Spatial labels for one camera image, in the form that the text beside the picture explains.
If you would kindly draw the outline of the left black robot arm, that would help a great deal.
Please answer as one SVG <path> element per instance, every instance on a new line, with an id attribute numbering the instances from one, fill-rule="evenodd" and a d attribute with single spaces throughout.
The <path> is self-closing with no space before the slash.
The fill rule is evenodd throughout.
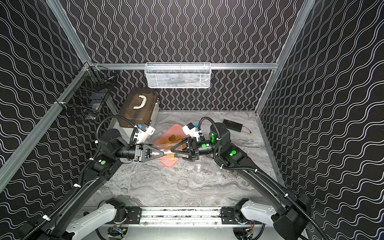
<path id="1" fill-rule="evenodd" d="M 23 240 L 81 240 L 105 223 L 120 224 L 126 220 L 126 205 L 114 199 L 107 200 L 78 221 L 73 218 L 96 190 L 117 172 L 122 159 L 142 163 L 161 158 L 165 153 L 151 144 L 144 144 L 155 132 L 150 125 L 133 125 L 130 141 L 126 142 L 117 129 L 108 129 L 101 135 L 103 124 L 100 122 L 96 130 L 96 153 L 82 169 L 78 182 L 41 221 L 22 226 Z"/>

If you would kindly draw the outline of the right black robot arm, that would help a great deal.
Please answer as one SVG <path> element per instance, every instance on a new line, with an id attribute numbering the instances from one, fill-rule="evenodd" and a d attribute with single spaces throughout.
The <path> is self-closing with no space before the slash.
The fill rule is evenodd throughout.
<path id="1" fill-rule="evenodd" d="M 258 167 L 250 155 L 232 142 L 225 123 L 202 117 L 198 125 L 184 126 L 183 132 L 187 138 L 171 147 L 172 153 L 190 162 L 212 155 L 221 169 L 240 175 L 270 202 L 270 206 L 262 206 L 242 199 L 234 207 L 233 218 L 237 223 L 256 221 L 272 226 L 285 240 L 301 239 L 303 231 L 311 224 L 324 240 L 328 239 L 311 217 L 309 197 L 294 194 Z"/>

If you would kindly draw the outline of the clear jar orange cookies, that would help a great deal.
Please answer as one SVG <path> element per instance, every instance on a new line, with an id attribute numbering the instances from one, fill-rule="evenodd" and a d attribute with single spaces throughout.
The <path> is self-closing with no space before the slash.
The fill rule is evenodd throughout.
<path id="1" fill-rule="evenodd" d="M 180 158 L 180 156 L 173 153 L 170 148 L 161 149 L 161 151 L 164 155 L 159 158 L 160 161 L 173 161 Z"/>

